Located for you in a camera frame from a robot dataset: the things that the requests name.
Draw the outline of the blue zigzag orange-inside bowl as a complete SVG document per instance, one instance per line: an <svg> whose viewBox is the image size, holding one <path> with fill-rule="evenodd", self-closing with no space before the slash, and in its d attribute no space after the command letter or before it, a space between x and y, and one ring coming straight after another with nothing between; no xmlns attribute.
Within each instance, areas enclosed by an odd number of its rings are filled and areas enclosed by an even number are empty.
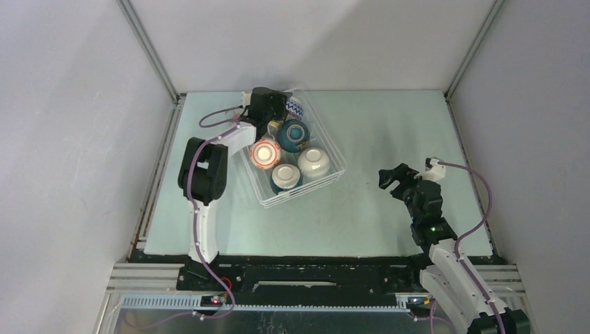
<svg viewBox="0 0 590 334"><path fill-rule="evenodd" d="M305 109L303 108L303 105L295 97L290 97L287 100L285 108L288 114L295 119L302 120L303 116L305 115Z"/></svg>

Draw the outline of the yellow patterned bowl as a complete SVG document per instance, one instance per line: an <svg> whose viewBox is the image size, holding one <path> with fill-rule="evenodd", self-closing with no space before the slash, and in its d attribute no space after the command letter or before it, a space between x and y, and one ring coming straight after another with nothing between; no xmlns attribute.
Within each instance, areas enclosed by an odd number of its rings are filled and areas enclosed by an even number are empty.
<svg viewBox="0 0 590 334"><path fill-rule="evenodd" d="M283 122L281 122L281 121L271 120L268 123L268 128L269 128L270 131L274 131L275 132L275 131L278 131L282 127L282 125L283 125Z"/></svg>

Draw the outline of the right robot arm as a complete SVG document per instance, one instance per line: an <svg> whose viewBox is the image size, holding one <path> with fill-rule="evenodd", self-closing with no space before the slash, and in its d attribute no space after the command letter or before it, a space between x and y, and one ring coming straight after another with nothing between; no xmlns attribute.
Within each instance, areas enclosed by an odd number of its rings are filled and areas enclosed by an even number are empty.
<svg viewBox="0 0 590 334"><path fill-rule="evenodd" d="M531 333L523 310L512 310L486 283L461 248L458 236L443 217L439 181L449 164L428 158L425 171L407 164L378 172L380 189L394 182L390 195L406 206L414 242L431 264L407 268L404 280L415 291L427 290L447 313L457 333Z"/></svg>

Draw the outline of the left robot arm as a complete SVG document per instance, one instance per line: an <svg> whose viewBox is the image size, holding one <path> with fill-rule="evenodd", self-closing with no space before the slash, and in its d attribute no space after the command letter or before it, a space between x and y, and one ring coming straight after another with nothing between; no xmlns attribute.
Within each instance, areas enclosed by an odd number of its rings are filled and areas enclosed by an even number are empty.
<svg viewBox="0 0 590 334"><path fill-rule="evenodd" d="M186 143L177 183L193 210L189 257L201 263L193 272L193 281L202 289L213 289L220 280L220 271L209 263L218 255L216 207L227 186L228 159L266 135L270 122L285 120L291 97L291 92L256 87L243 94L239 106L214 111L199 121L202 128L227 123L228 129Z"/></svg>

